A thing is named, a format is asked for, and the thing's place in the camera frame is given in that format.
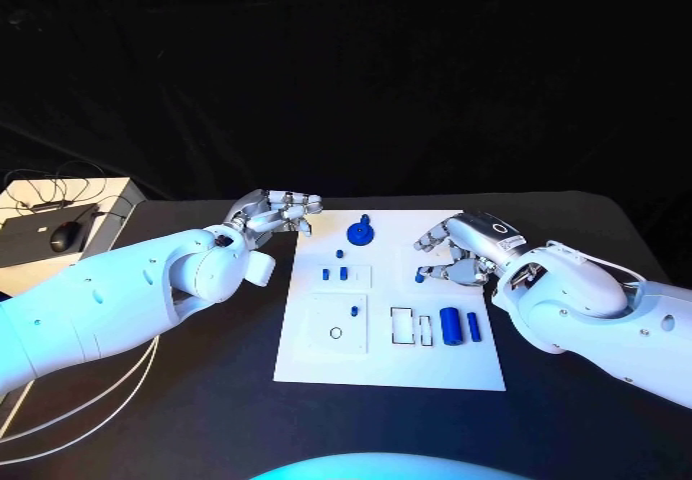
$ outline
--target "blue cap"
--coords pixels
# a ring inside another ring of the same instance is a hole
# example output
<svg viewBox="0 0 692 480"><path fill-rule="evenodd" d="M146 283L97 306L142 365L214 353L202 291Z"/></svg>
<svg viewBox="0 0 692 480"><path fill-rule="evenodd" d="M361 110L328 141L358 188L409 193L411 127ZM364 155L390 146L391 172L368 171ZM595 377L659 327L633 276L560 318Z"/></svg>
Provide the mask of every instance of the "blue cap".
<svg viewBox="0 0 692 480"><path fill-rule="evenodd" d="M371 217L367 214L361 217L361 222L355 223L347 231L347 238L354 245L362 247L373 242L375 230L371 227Z"/></svg>

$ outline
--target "black table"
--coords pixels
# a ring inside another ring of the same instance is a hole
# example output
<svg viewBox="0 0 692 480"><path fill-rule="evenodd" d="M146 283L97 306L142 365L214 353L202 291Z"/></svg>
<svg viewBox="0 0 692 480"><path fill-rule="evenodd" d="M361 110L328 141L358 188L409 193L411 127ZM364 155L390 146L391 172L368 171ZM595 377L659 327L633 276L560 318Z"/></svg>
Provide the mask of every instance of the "black table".
<svg viewBox="0 0 692 480"><path fill-rule="evenodd" d="M231 204L145 203L116 246L217 223ZM329 199L325 205L482 209L533 244L557 239L667 280L621 208L600 196L358 198ZM295 245L296 234L283 234L264 249L279 259L267 288L246 283L227 303L163 335L151 378L112 424L64 452L2 467L0 477L246 478L312 457L388 451L538 478L692 478L692 411L612 379L577 355L535 349L491 304L507 392L275 382ZM140 354L142 348L41 379L14 430L89 399ZM129 388L47 435L3 448L3 457L71 439L104 418Z"/></svg>

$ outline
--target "black curtain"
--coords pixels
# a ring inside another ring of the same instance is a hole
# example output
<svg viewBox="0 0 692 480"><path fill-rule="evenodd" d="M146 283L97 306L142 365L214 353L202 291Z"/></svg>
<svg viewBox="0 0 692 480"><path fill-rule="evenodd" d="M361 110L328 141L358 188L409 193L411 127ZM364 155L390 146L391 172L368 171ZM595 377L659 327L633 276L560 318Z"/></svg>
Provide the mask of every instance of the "black curtain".
<svg viewBox="0 0 692 480"><path fill-rule="evenodd" d="M671 271L685 16L448 3L5 2L2 167L84 159L171 199L579 189Z"/></svg>

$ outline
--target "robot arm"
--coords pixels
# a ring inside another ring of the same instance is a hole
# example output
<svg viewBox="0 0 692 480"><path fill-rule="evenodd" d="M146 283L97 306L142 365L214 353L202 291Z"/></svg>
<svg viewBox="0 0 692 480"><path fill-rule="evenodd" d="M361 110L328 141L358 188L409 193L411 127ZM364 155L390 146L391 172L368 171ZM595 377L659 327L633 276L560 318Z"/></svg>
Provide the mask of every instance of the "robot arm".
<svg viewBox="0 0 692 480"><path fill-rule="evenodd" d="M499 277L494 303L531 344L570 350L616 378L692 408L692 291L550 242L531 249L515 228L463 212L416 242L430 251L449 239L455 263L422 267L427 277L482 286ZM635 277L621 283L606 265Z"/></svg>
<svg viewBox="0 0 692 480"><path fill-rule="evenodd" d="M224 302L247 279L266 286L273 231L311 234L316 195L257 190L223 224L87 258L0 303L0 394L52 371L114 355Z"/></svg>

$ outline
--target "black mouse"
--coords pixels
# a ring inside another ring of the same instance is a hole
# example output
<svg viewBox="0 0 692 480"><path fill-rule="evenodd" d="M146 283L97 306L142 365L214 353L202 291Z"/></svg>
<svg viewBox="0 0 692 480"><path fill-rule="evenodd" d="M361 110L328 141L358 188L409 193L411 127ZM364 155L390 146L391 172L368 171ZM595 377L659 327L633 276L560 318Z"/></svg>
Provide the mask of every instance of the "black mouse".
<svg viewBox="0 0 692 480"><path fill-rule="evenodd" d="M77 234L83 226L78 222L65 222L51 235L51 248L54 252L64 252L76 242Z"/></svg>

